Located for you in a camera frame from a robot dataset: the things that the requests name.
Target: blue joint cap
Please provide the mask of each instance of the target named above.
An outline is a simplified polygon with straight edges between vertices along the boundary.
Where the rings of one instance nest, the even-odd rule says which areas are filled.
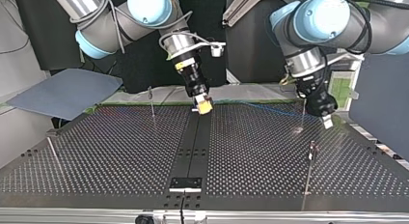
[[[87,39],[85,39],[85,37],[82,35],[82,33],[80,31],[77,31],[75,33],[75,38],[77,40],[77,42],[79,43],[79,46],[81,47],[81,50],[87,54],[88,56],[94,58],[94,59],[101,59],[104,58],[108,55],[112,55],[113,53],[104,51],[102,49],[99,49],[97,47],[95,47],[93,44],[91,44],[90,42],[88,42]]]
[[[294,30],[306,42],[328,42],[346,28],[351,11],[345,0],[307,0],[294,15]]]
[[[159,26],[172,14],[171,0],[127,0],[132,16],[144,26]]]
[[[405,41],[400,43],[398,46],[395,48],[387,51],[385,54],[390,54],[390,55],[401,55],[401,54],[406,54],[409,52],[409,37],[406,38]]]
[[[280,23],[287,15],[289,15],[300,4],[300,1],[294,1],[280,8],[270,16],[271,28],[273,29]]]

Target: white wall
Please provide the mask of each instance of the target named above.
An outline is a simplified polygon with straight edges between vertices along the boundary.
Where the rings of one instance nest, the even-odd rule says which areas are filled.
[[[21,23],[18,11],[2,0]],[[0,52],[25,44],[27,36],[0,6]],[[10,54],[0,54],[0,104],[46,78],[29,44]],[[0,106],[0,167],[38,144],[52,128],[49,117]]]

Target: perforated metal table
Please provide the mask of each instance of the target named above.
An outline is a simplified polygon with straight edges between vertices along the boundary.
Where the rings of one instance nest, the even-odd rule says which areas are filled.
[[[22,153],[0,170],[0,208],[409,213],[409,172],[337,117],[325,130],[299,103],[155,111],[100,107]],[[202,191],[170,192],[177,178]]]

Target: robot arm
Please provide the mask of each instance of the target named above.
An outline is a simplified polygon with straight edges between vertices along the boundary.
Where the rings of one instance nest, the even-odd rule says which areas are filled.
[[[382,5],[370,4],[367,10],[350,0],[296,1],[270,16],[286,69],[305,95],[310,114],[325,117],[338,108],[324,85],[326,68],[336,60],[329,59],[320,46],[344,48],[349,56],[409,52],[409,19],[405,18],[409,0],[377,1]]]
[[[159,30],[160,44],[182,75],[186,92],[195,99],[199,113],[212,109],[209,86],[200,68],[197,49],[210,45],[220,57],[224,43],[208,42],[190,33],[178,0],[127,0],[117,8],[110,0],[57,0],[76,23],[75,38],[85,54],[100,59]]]

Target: yellow label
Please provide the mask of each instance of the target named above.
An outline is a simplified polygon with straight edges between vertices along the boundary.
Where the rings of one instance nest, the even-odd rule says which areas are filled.
[[[195,64],[195,59],[194,58],[189,58],[187,60],[184,60],[183,62],[179,62],[175,65],[175,68],[177,70],[182,70],[183,68],[190,66],[192,64]]]

